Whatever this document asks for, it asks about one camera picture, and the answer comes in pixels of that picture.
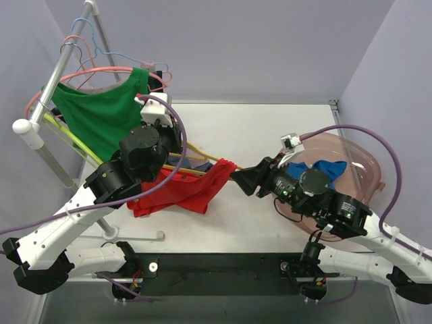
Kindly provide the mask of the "red tank top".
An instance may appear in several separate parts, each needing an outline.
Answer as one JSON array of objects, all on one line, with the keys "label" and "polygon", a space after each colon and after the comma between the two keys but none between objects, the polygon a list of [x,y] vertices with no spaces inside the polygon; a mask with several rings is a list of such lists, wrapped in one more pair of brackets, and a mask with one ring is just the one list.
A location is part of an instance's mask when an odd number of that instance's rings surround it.
[{"label": "red tank top", "polygon": [[135,217],[144,217],[171,206],[204,215],[210,201],[230,180],[237,165],[220,159],[204,174],[178,171],[162,188],[127,203]]}]

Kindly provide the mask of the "blue tank top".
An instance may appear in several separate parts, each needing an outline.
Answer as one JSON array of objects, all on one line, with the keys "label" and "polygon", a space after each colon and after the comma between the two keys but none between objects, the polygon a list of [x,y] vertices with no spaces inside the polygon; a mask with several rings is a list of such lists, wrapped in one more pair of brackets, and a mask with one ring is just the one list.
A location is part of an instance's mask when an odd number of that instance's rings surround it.
[{"label": "blue tank top", "polygon": [[347,163],[345,161],[326,161],[318,160],[309,167],[305,162],[301,163],[290,163],[286,172],[295,179],[298,179],[300,175],[307,169],[318,169],[324,172],[330,179],[330,188],[335,190],[334,182],[341,177],[346,168]]}]

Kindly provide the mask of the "yellow plastic hanger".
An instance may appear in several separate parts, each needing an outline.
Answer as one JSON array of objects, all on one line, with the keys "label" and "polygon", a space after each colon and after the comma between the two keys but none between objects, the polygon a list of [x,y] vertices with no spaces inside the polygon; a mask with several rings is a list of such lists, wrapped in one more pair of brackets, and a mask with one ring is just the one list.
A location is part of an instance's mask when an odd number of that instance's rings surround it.
[{"label": "yellow plastic hanger", "polygon": [[202,177],[221,160],[219,157],[215,157],[200,150],[191,142],[189,142],[184,149],[186,152],[184,161],[180,163],[181,153],[170,153],[170,158],[178,158],[178,160],[167,161],[163,165],[164,171],[173,171],[178,165],[181,165],[178,170],[180,175]]}]

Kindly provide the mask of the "lime green hanger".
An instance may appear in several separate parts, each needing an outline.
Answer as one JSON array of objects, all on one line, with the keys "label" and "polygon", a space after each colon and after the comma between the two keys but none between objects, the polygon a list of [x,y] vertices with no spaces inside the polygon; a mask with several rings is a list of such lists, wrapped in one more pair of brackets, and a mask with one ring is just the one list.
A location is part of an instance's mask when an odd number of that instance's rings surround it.
[{"label": "lime green hanger", "polygon": [[69,128],[60,122],[51,112],[45,112],[43,115],[43,124],[66,143],[75,153],[88,162],[94,169],[102,164],[94,152],[90,150],[76,135],[74,135]]}]

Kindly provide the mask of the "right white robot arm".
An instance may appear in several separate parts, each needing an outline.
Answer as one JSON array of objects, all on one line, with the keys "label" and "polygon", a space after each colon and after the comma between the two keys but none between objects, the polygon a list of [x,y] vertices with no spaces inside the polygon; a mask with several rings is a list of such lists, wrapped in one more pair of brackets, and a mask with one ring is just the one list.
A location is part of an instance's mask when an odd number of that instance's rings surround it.
[{"label": "right white robot arm", "polygon": [[293,213],[315,220],[317,230],[297,263],[306,276],[362,277],[393,287],[411,302],[431,303],[431,250],[383,222],[360,201],[331,189],[322,171],[307,169],[293,178],[278,158],[265,157],[231,178],[245,195],[272,194]]}]

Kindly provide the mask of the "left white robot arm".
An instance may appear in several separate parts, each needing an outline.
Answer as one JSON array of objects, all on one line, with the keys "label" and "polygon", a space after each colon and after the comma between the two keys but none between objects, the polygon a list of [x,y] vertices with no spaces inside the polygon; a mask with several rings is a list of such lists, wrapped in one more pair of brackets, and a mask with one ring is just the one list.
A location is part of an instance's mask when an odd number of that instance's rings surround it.
[{"label": "left white robot arm", "polygon": [[50,221],[22,238],[8,238],[4,253],[16,264],[13,276],[21,288],[42,295],[69,278],[90,273],[131,277],[140,261],[127,242],[77,249],[72,242],[104,216],[142,193],[154,182],[170,153],[182,148],[178,127],[138,126],[120,140],[119,150],[91,173]]}]

